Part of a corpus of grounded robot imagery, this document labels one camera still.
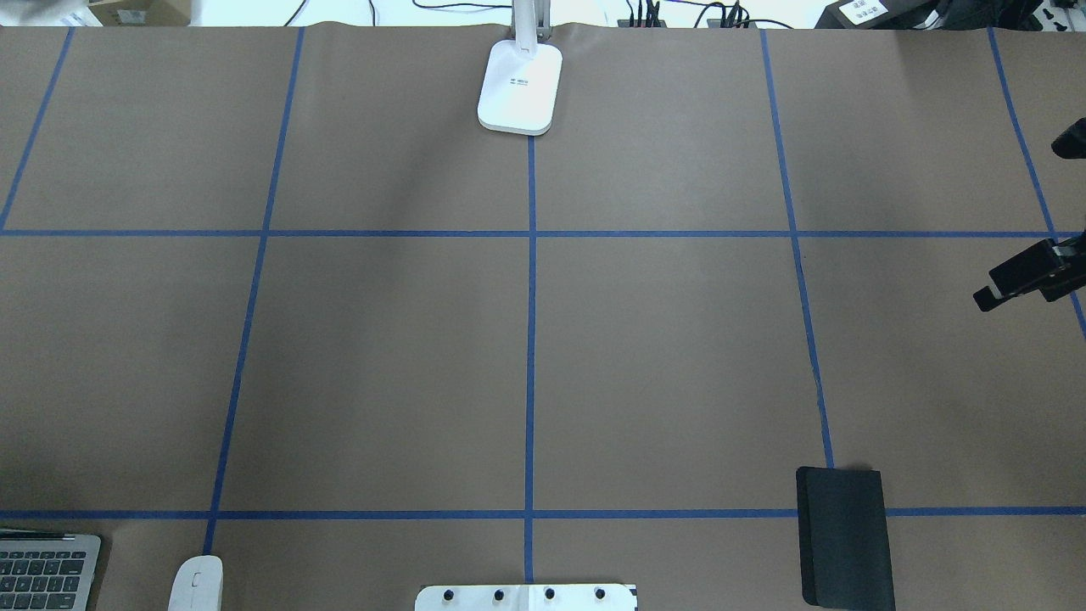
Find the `computer mouse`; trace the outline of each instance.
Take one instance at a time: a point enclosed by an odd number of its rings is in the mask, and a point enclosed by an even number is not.
[[[222,611],[223,561],[217,556],[190,558],[177,570],[169,611]]]

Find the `gray table surface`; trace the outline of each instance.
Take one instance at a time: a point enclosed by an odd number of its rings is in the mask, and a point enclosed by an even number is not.
[[[794,470],[869,466],[899,609],[1082,609],[1086,322],[971,293],[1083,227],[1086,38],[563,26],[530,139],[506,29],[0,29],[0,522],[100,610],[799,610]]]

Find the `black wire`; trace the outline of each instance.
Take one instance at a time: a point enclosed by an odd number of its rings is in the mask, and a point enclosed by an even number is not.
[[[419,9],[452,9],[455,7],[475,7],[476,9],[512,9],[510,4],[476,4],[475,2],[453,2],[452,4],[419,4],[418,0],[411,0]]]
[[[724,21],[724,12],[728,11],[728,7],[724,7],[723,2],[709,2],[708,4],[702,4],[702,12],[697,14],[697,21],[694,22],[694,27],[696,28],[702,24],[702,17],[705,16],[705,12],[714,7],[720,7],[720,21]]]
[[[743,20],[741,22],[735,22],[734,24],[732,24],[732,27],[742,27],[742,26],[744,26],[744,25],[746,25],[748,23],[756,23],[756,22],[775,23],[776,25],[783,25],[784,27],[786,27],[788,29],[795,29],[791,25],[788,25],[786,23],[781,23],[781,22],[779,22],[776,20]]]
[[[308,3],[310,3],[310,0],[302,0],[302,3],[298,5],[298,10],[295,10],[295,11],[294,11],[294,14],[293,14],[293,15],[290,15],[290,18],[289,18],[289,20],[287,20],[287,23],[282,24],[282,26],[283,26],[283,27],[287,27],[288,25],[290,25],[290,24],[291,24],[291,22],[293,22],[293,21],[294,21],[294,17],[296,17],[296,16],[298,16],[298,13],[301,13],[301,12],[302,12],[302,9],[304,9],[304,8],[305,8],[305,5],[306,5],[306,4],[308,4]]]

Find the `white label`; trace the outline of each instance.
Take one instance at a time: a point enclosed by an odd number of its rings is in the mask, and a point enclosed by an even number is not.
[[[147,11],[117,11],[117,18],[125,25],[143,25],[147,23]]]
[[[879,0],[853,0],[837,8],[853,25],[860,25],[889,12]]]

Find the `silver laptop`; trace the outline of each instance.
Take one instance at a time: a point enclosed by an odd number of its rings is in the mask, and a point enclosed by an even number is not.
[[[102,539],[0,529],[0,610],[86,611]]]

